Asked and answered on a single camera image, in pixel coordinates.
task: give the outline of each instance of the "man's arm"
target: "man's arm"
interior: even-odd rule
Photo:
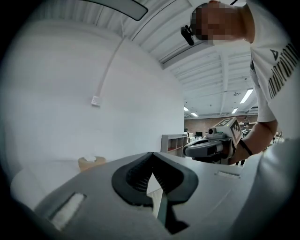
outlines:
[[[243,138],[244,143],[248,146],[253,154],[257,154],[268,147],[277,131],[277,121],[258,122],[256,123],[250,133]],[[234,156],[229,159],[228,164],[234,164],[238,161],[247,159],[248,152],[240,145],[237,145]]]

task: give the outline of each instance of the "gray plastic surface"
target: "gray plastic surface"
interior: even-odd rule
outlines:
[[[50,219],[51,215],[74,192],[87,197],[63,232],[73,239],[198,239],[209,229],[228,229],[239,214],[253,183],[259,156],[244,168],[197,162],[166,153],[157,153],[192,169],[199,185],[190,199],[173,207],[177,219],[189,227],[171,235],[154,218],[151,208],[130,206],[114,191],[113,173],[144,154],[125,157],[91,168],[77,175],[48,195],[36,208],[36,213]]]
[[[264,153],[249,198],[232,227],[232,239],[253,239],[271,221],[283,228],[285,238],[294,237],[288,230],[291,222],[298,222],[299,146],[299,139],[285,140]]]

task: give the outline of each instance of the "wristband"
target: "wristband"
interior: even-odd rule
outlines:
[[[253,155],[252,152],[251,152],[251,150],[247,147],[247,145],[244,143],[243,140],[240,139],[239,144],[240,144],[244,149],[246,149],[246,151],[249,153],[250,156]]]

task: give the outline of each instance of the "fluorescent light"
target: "fluorescent light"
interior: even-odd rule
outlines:
[[[246,102],[248,97],[251,95],[252,92],[253,92],[253,89],[248,89],[248,91],[246,92],[245,96],[243,97],[243,99],[241,100],[240,103]]]
[[[237,110],[238,108],[236,107],[231,114],[234,114]]]

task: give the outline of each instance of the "shelf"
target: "shelf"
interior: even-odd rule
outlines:
[[[172,150],[169,150],[168,153],[169,153],[169,152],[176,151],[176,150],[178,150],[178,149],[180,149],[180,148],[182,148],[182,146],[181,146],[181,147],[178,147],[178,148],[175,148],[175,149],[172,149]]]
[[[185,134],[162,135],[161,152],[177,157],[184,157],[183,148],[186,144],[187,135]]]

